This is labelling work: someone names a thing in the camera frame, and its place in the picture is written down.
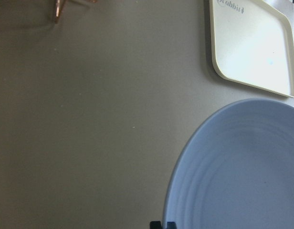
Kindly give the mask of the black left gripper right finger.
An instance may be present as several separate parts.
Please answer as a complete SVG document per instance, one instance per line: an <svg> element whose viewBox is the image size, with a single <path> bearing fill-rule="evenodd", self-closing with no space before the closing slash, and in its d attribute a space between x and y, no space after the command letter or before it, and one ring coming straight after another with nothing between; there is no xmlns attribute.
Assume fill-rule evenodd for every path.
<svg viewBox="0 0 294 229"><path fill-rule="evenodd" d="M177 229L175 222L167 222L167 229Z"/></svg>

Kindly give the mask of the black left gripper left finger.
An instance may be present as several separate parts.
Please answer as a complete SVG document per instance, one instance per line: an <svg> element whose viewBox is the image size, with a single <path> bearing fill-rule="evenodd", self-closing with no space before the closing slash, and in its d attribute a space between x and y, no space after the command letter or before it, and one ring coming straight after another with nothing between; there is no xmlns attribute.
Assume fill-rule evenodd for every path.
<svg viewBox="0 0 294 229"><path fill-rule="evenodd" d="M162 229L161 221L151 221L149 224L150 229Z"/></svg>

